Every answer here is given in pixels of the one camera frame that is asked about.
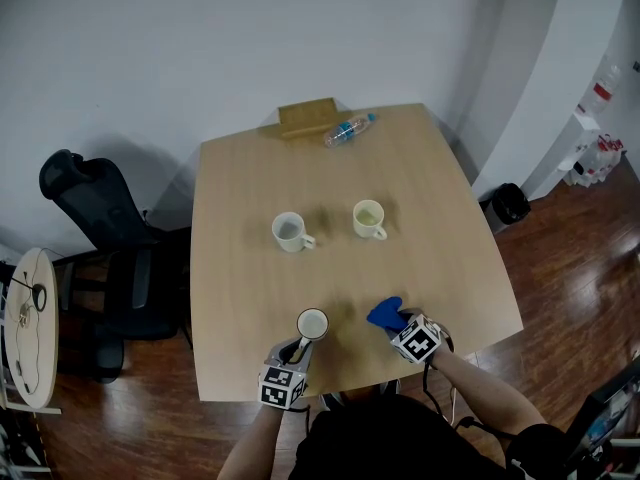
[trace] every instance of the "blue glove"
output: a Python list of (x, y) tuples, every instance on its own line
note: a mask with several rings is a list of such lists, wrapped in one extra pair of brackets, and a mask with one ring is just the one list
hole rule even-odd
[(401, 332), (407, 326), (407, 319), (398, 313), (402, 306), (400, 297), (389, 297), (369, 312), (367, 322), (383, 329)]

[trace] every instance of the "wooden tabletop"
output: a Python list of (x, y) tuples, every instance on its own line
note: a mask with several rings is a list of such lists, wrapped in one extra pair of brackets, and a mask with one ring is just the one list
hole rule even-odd
[[(335, 149), (284, 141), (276, 127), (205, 142), (191, 244), (191, 315), (201, 400), (248, 401), (270, 348), (317, 307), (330, 320), (307, 395), (416, 373), (365, 320), (392, 295), (452, 333), (462, 355), (522, 329), (504, 264), (471, 188), (423, 105), (367, 109), (377, 121)], [(385, 241), (355, 235), (353, 206), (375, 199)], [(315, 250), (286, 253), (271, 234), (299, 213)]]
[[(45, 407), (56, 381), (58, 364), (58, 293), (53, 264), (43, 249), (31, 249), (18, 263), (13, 277), (33, 286), (42, 284), (47, 292), (44, 310), (36, 311), (31, 290), (11, 281), (4, 319), (4, 343), (9, 369), (20, 396), (31, 407)], [(27, 321), (20, 326), (20, 307), (28, 307)], [(20, 361), (22, 375), (16, 361)], [(29, 385), (30, 393), (25, 388)]]

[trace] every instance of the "person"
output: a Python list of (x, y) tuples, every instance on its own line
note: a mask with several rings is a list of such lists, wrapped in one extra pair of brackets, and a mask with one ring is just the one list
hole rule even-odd
[[(516, 389), (440, 346), (432, 366), (498, 434), (507, 468), (481, 455), (445, 419), (393, 394), (321, 412), (300, 443), (289, 478), (562, 478), (564, 434)], [(271, 476), (283, 411), (264, 405), (224, 463), (219, 480)]]

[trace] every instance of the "cup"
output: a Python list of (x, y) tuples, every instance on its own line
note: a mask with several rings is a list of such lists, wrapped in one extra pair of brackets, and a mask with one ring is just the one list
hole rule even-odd
[(384, 210), (380, 203), (366, 199), (353, 207), (353, 229), (362, 238), (386, 240), (387, 232), (382, 227)]
[(302, 336), (299, 348), (306, 347), (311, 341), (325, 337), (329, 330), (329, 318), (316, 308), (305, 309), (298, 315), (298, 332)]
[(271, 231), (280, 247), (287, 252), (316, 247), (316, 239), (305, 233), (304, 220), (297, 213), (284, 212), (278, 215), (273, 220)]

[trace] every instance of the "chair headrest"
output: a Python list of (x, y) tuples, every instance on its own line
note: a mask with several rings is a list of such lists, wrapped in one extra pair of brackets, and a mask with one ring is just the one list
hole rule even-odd
[(82, 157), (68, 149), (61, 149), (51, 155), (40, 169), (40, 191), (47, 199), (56, 199), (63, 192), (78, 185), (94, 181), (83, 173)]

